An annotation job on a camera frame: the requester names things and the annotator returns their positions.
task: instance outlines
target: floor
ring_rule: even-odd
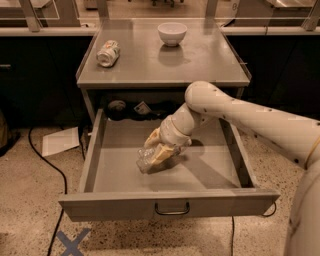
[[[115,7],[121,1],[108,2]],[[179,10],[183,13],[187,8],[190,15],[202,15],[205,1],[197,3],[203,5],[197,5],[195,12],[190,11],[189,0],[172,9],[160,1],[157,7],[142,0],[126,5],[136,5],[136,15],[147,15],[148,11],[153,15],[160,10],[162,14]],[[112,12],[115,16],[121,14],[115,8]],[[31,143],[41,151],[42,137],[59,130],[59,127],[36,127],[31,133]],[[61,211],[58,199],[64,193],[63,179],[35,154],[29,144],[29,130],[18,131],[21,133],[18,142],[0,157],[0,255],[47,255]],[[237,256],[282,255],[290,207],[303,170],[254,138],[244,133],[241,137],[260,186],[276,189],[281,196],[276,213],[269,218],[235,217],[233,243],[231,217],[76,223],[63,215],[51,255],[224,256],[231,255],[232,248]],[[63,170],[68,193],[75,193],[84,165],[81,147],[46,159]]]

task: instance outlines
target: drawer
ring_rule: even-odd
[[[111,121],[97,113],[78,192],[59,203],[72,221],[263,214],[279,193],[259,188],[236,127],[213,119],[183,154],[142,174],[137,151],[152,121]]]

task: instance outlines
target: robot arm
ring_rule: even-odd
[[[320,121],[234,99],[207,82],[194,82],[185,103],[147,139],[138,166],[154,165],[191,145],[195,128],[222,118],[307,170],[291,208],[285,255],[320,255]]]
[[[320,159],[320,121],[235,99],[198,81],[187,88],[185,103],[145,142],[140,170],[148,172],[190,146],[192,131],[211,118],[225,119],[304,169]]]

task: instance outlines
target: cabinet top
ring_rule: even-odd
[[[158,25],[170,21],[188,28],[176,47],[164,45],[158,35]],[[121,48],[111,68],[96,60],[107,40]],[[185,87],[198,80],[243,87],[250,82],[215,22],[194,18],[105,20],[79,71],[78,86],[87,89]]]

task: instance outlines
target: bowl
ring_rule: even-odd
[[[158,26],[160,39],[167,46],[177,46],[187,33],[187,26],[177,22],[162,23]]]

